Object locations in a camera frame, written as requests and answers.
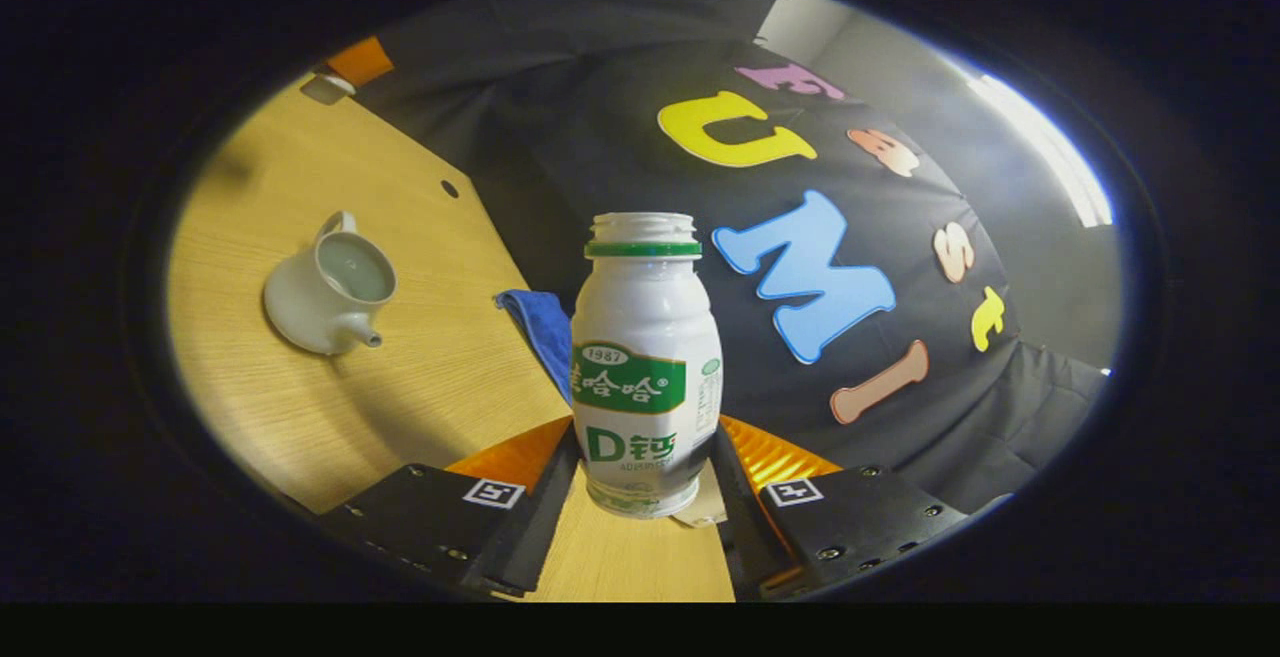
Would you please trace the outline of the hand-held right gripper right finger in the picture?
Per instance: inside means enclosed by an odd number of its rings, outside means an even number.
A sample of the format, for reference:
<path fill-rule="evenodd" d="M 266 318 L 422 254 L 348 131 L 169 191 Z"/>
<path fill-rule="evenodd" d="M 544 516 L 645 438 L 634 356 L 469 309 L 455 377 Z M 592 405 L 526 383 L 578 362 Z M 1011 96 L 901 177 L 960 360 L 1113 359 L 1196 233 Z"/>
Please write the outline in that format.
<path fill-rule="evenodd" d="M 854 587 L 972 520 L 884 465 L 842 467 L 727 415 L 710 465 L 740 601 L 799 601 Z"/>

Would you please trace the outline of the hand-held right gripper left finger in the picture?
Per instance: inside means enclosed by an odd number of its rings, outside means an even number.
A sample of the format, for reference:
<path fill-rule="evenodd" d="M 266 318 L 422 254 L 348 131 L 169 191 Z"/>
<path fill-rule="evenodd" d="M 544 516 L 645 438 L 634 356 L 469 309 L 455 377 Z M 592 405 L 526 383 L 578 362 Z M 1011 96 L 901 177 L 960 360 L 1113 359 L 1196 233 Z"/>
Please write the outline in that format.
<path fill-rule="evenodd" d="M 524 597 L 538 589 L 579 460 L 564 416 L 448 467 L 406 464 L 317 524 L 443 590 Z"/>

